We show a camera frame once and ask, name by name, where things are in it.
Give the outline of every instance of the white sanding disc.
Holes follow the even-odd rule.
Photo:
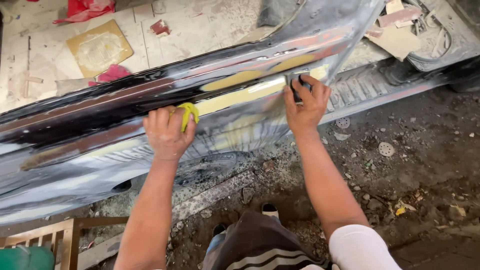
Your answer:
[[[339,128],[348,128],[350,126],[350,118],[342,117],[335,120],[335,124]]]
[[[380,143],[378,146],[378,151],[382,156],[391,157],[395,153],[395,148],[389,143]]]

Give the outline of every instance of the yellow cloth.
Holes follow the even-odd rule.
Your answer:
[[[188,123],[188,117],[190,116],[190,114],[193,114],[193,120],[195,121],[195,123],[198,123],[198,109],[197,107],[195,107],[195,105],[193,105],[192,103],[190,102],[185,102],[185,103],[182,103],[180,105],[177,106],[177,108],[185,108],[185,112],[183,114],[183,118],[182,118],[182,121],[181,121],[181,131],[184,132],[185,131],[185,128],[187,127],[187,123]]]

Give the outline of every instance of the wooden stool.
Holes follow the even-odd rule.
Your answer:
[[[53,253],[53,257],[56,258],[59,240],[63,239],[61,245],[60,269],[77,270],[78,244],[81,229],[125,224],[127,221],[128,217],[69,219],[24,233],[0,237],[0,248],[15,248],[16,245],[25,245],[26,247],[29,247],[33,246],[34,243],[38,243],[38,246],[43,246],[46,242],[50,241],[51,244],[49,248]]]

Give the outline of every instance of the foot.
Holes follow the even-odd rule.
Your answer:
[[[215,228],[213,228],[213,236],[215,236],[217,234],[221,234],[222,232],[224,232],[226,230],[227,230],[227,228],[225,227],[225,225],[217,224],[217,226],[215,226]]]
[[[262,205],[262,214],[278,218],[278,210],[275,205],[271,203],[265,203]]]

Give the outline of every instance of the red cloth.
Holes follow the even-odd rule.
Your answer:
[[[84,22],[100,15],[114,12],[114,0],[68,0],[67,19],[55,20],[61,22]]]
[[[97,82],[88,82],[88,86],[95,86],[95,85],[98,85],[100,83],[105,83],[105,82],[109,82],[109,81],[113,81],[113,80],[116,80],[118,78],[122,78],[122,77],[125,77],[127,75],[130,75],[130,71],[128,71],[127,69],[125,69],[124,67],[120,66],[120,65],[117,65],[117,64],[111,64],[107,71],[103,72],[102,74],[100,74],[98,76],[98,78],[96,79]]]

